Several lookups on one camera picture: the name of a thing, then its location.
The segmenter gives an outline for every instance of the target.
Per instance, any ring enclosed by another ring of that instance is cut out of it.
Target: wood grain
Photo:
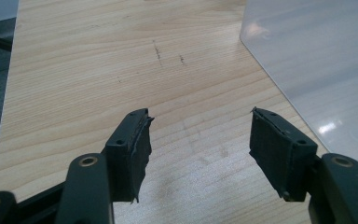
[[[314,136],[239,39],[242,0],[21,0],[0,131],[0,190],[22,201],[148,107],[140,203],[117,223],[309,223],[249,152],[251,109]],[[325,153],[321,148],[319,154]]]

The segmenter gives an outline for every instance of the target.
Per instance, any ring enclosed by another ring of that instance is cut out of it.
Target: transparent plastic panel
[[[241,40],[326,148],[358,160],[358,0],[248,0]]]

